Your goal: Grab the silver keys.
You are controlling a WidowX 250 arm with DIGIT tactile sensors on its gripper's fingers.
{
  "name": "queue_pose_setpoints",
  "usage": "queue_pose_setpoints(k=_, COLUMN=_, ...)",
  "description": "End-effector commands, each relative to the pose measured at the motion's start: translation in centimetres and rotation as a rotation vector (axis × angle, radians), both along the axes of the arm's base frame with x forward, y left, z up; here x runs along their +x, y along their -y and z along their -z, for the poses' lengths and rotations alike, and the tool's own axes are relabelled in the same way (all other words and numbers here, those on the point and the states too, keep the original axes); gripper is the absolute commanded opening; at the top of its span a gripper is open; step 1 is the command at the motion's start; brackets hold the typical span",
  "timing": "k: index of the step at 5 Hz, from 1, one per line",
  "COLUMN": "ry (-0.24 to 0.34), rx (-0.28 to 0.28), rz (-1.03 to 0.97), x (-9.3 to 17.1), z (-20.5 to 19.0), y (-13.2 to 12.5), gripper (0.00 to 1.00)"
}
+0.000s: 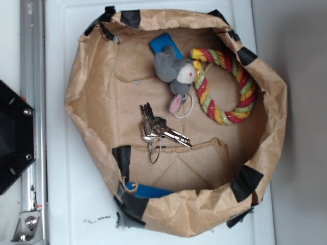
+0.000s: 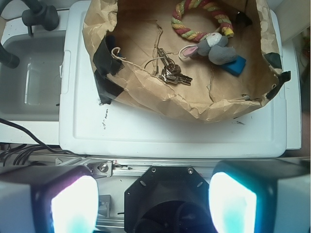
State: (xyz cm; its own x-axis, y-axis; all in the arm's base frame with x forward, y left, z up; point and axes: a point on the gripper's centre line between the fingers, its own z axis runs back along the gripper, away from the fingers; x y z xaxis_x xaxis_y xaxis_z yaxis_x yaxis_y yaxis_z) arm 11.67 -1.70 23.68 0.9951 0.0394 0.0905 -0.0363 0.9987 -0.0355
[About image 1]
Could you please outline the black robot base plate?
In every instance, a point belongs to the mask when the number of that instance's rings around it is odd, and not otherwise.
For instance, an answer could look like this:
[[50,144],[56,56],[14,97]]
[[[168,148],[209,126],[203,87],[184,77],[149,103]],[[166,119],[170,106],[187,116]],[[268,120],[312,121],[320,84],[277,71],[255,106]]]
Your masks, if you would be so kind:
[[1,81],[1,195],[35,161],[34,109]]

